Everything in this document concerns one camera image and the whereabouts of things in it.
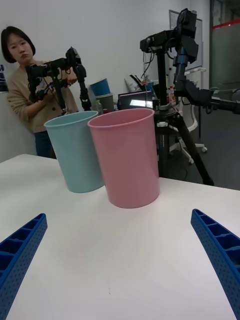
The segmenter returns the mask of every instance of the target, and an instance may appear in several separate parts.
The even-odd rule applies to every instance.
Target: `pink bucket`
[[[160,193],[154,111],[115,111],[88,122],[109,201],[138,208]]]

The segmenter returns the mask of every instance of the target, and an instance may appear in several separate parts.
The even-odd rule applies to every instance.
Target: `computer screen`
[[[119,109],[153,108],[152,91],[139,91],[118,95]]]

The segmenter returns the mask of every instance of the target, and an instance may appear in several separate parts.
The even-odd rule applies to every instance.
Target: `white table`
[[[7,320],[233,320],[190,220],[198,208],[240,235],[240,192],[161,179],[138,209],[105,187],[68,191],[58,162],[21,155],[0,164],[0,241],[39,213],[48,229]]]

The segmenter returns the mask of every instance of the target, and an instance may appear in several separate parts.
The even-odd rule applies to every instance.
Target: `beige sweater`
[[[35,61],[35,63],[37,65],[41,65],[44,62]],[[45,79],[47,83],[52,82],[52,79],[50,77],[47,77]],[[58,105],[56,99],[53,98],[51,101],[46,103],[45,107],[40,110],[34,117],[29,118],[25,111],[25,107],[32,104],[32,102],[29,101],[30,91],[28,88],[28,83],[27,72],[19,67],[8,81],[8,103],[12,107],[13,111],[33,133],[46,131],[44,123],[48,120],[60,116],[62,113],[62,109]],[[78,107],[71,90],[69,88],[63,88],[62,95],[65,100],[68,112],[77,112]]]

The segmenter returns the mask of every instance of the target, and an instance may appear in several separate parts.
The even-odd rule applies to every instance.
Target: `floor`
[[[199,142],[198,128],[192,136],[196,143]],[[201,141],[207,147],[207,153],[201,150],[199,153],[214,185],[240,190],[240,115],[222,110],[207,115],[203,110]],[[203,183],[195,164],[188,164],[178,151],[169,158],[169,178]]]

